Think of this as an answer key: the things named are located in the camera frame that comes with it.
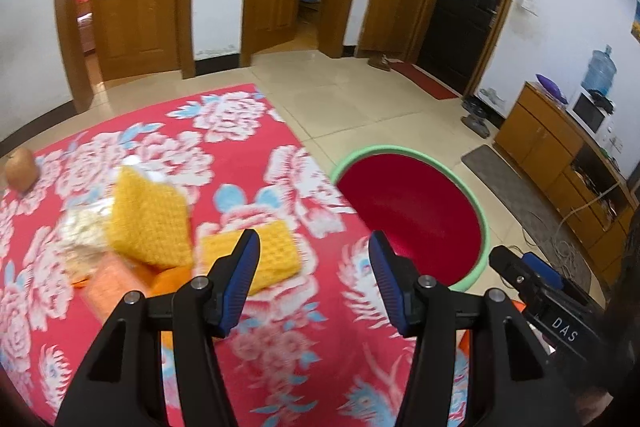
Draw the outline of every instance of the screw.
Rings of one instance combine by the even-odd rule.
[[[420,275],[418,277],[418,284],[423,288],[435,288],[437,283],[435,277],[431,275]]]
[[[489,290],[489,298],[493,302],[502,302],[504,301],[504,292],[502,290],[498,290],[498,288],[491,288]]]
[[[209,279],[204,275],[198,275],[191,279],[191,287],[195,290],[203,290],[209,284]]]
[[[135,290],[127,292],[124,294],[124,301],[127,304],[135,304],[140,300],[140,295],[141,293]]]

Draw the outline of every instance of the tablecloth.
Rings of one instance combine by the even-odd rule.
[[[40,178],[0,204],[0,363],[53,422],[100,323],[66,277],[63,211],[108,194],[135,154],[188,197],[196,251],[204,235],[286,221],[296,277],[246,302],[216,344],[242,427],[392,426],[414,342],[389,325],[369,265],[369,230],[253,85],[160,103],[105,121],[37,154]],[[458,359],[450,424],[463,418]],[[169,419],[181,425],[172,352],[162,349]]]

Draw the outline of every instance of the water jug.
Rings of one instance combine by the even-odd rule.
[[[595,89],[603,96],[607,96],[613,76],[616,74],[616,67],[611,60],[611,46],[607,46],[603,52],[596,50],[593,52],[587,74],[584,75],[582,87],[586,90]]]

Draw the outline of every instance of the yellow knitted cloth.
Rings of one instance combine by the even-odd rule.
[[[260,236],[260,261],[249,295],[258,293],[275,283],[284,281],[300,271],[296,245],[284,221],[255,227]],[[242,235],[242,230],[209,235],[202,240],[202,254],[207,270],[220,257],[230,255]]]
[[[107,239],[113,250],[159,267],[193,263],[187,203],[174,187],[121,167]]]

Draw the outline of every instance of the microwave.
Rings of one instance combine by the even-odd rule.
[[[594,140],[606,134],[612,125],[612,115],[597,107],[591,95],[582,86],[569,101],[566,111]]]

